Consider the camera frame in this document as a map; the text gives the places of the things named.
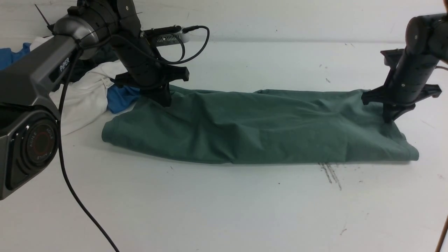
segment red circle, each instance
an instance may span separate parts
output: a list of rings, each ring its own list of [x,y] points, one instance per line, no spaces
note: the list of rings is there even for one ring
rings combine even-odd
[[[39,156],[42,156],[43,154],[47,153],[47,152],[48,152],[48,148],[50,147],[50,145],[47,144],[47,147],[45,148],[45,151],[43,151],[43,152],[38,152],[38,151],[37,151],[37,149],[36,149],[37,138],[38,138],[39,136],[41,136],[41,135],[45,135],[45,136],[47,137],[48,141],[50,142],[50,135],[49,135],[47,132],[45,132],[45,131],[44,131],[44,132],[39,132],[39,133],[36,135],[36,137],[34,138],[33,151],[34,151],[34,153],[36,153],[36,155],[39,155]]]

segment folded green cloth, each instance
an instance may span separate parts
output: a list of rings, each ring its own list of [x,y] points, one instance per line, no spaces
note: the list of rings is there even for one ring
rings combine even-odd
[[[140,98],[104,125],[102,138],[168,159],[221,164],[411,161],[418,151],[363,90],[255,93],[171,86],[172,105]]]

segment white cloth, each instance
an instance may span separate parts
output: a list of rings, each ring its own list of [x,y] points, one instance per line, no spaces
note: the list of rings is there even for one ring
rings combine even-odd
[[[49,37],[46,37],[46,38],[37,37],[36,39],[34,39],[33,43],[31,43],[30,51],[33,51],[34,49],[36,49],[36,47],[38,47],[39,45],[47,42],[52,37],[53,36],[49,36]]]
[[[102,63],[88,71],[79,81],[69,84],[61,118],[61,134],[67,135],[95,121],[108,106],[107,89],[113,85],[111,78],[127,72],[120,61]],[[63,86],[50,93],[51,100],[59,106]]]

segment blue cloth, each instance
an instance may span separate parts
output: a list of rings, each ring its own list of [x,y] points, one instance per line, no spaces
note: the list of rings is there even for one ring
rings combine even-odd
[[[140,89],[124,86],[122,88],[113,85],[108,89],[108,109],[112,114],[117,114],[127,109],[140,97]]]
[[[30,45],[30,43],[23,43],[22,50],[18,52],[11,51],[11,48],[0,48],[0,70],[7,68],[12,63],[30,53]]]

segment black marks on table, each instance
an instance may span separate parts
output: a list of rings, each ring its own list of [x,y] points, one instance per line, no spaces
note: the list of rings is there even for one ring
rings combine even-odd
[[[333,180],[336,182],[336,184],[339,186],[339,190],[342,191],[342,186],[340,185],[339,179],[336,176],[335,171],[333,170],[333,167],[331,164],[326,163],[325,164],[327,166],[328,171],[330,172],[330,174],[332,175]]]
[[[325,174],[327,175],[328,181],[330,182],[330,184],[333,184],[332,179],[330,178],[330,175],[328,174],[327,168],[325,167],[324,163],[318,163],[320,165],[320,168],[323,169],[325,171]]]

